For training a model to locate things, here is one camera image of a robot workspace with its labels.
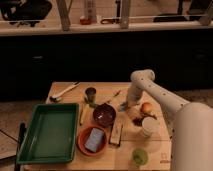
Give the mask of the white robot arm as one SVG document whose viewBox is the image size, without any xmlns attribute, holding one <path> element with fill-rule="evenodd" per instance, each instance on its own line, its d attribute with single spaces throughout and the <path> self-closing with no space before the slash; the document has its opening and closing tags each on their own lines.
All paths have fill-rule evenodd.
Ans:
<svg viewBox="0 0 213 171">
<path fill-rule="evenodd" d="M 132 72 L 130 80 L 129 106 L 136 105 L 145 91 L 174 116 L 170 171 L 213 171 L 213 108 L 157 85 L 151 69 Z"/>
</svg>

